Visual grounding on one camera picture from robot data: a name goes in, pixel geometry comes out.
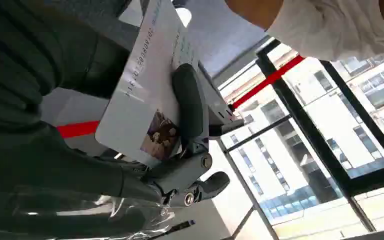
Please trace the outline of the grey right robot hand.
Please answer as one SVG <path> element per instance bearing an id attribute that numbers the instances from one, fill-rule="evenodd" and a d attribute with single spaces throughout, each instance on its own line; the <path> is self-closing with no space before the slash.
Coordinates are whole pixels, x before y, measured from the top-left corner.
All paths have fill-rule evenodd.
<path id="1" fill-rule="evenodd" d="M 0 239 L 149 239 L 174 209 L 230 183 L 212 166 L 223 133 L 199 59 L 169 0 L 151 1 L 133 48 L 69 9 L 83 1 L 0 0 Z M 42 119 L 63 88 L 108 100 L 96 140 L 127 160 L 68 146 Z"/>

